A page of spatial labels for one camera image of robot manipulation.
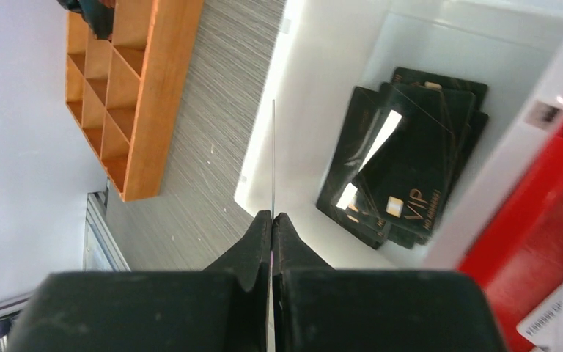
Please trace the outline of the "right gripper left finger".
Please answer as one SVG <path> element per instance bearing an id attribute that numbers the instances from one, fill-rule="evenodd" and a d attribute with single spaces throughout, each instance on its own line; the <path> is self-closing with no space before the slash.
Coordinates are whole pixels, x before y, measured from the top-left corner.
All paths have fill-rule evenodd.
<path id="1" fill-rule="evenodd" d="M 201 271 L 49 275 L 15 324 L 9 351 L 265 351 L 273 219 Z"/>

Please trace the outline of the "thin card edge-on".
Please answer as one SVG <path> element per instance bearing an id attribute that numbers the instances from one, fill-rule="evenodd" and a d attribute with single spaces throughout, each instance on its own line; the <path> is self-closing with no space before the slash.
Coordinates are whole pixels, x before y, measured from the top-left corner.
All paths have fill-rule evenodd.
<path id="1" fill-rule="evenodd" d="M 276 218 L 276 99 L 271 100 L 271 218 Z"/>

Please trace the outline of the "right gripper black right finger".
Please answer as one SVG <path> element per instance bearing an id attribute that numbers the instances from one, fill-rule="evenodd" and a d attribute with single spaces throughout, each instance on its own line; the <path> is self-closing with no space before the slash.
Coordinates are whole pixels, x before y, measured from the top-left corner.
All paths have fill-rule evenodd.
<path id="1" fill-rule="evenodd" d="M 484 293 L 456 271 L 335 269 L 273 222 L 278 351 L 503 351 Z"/>

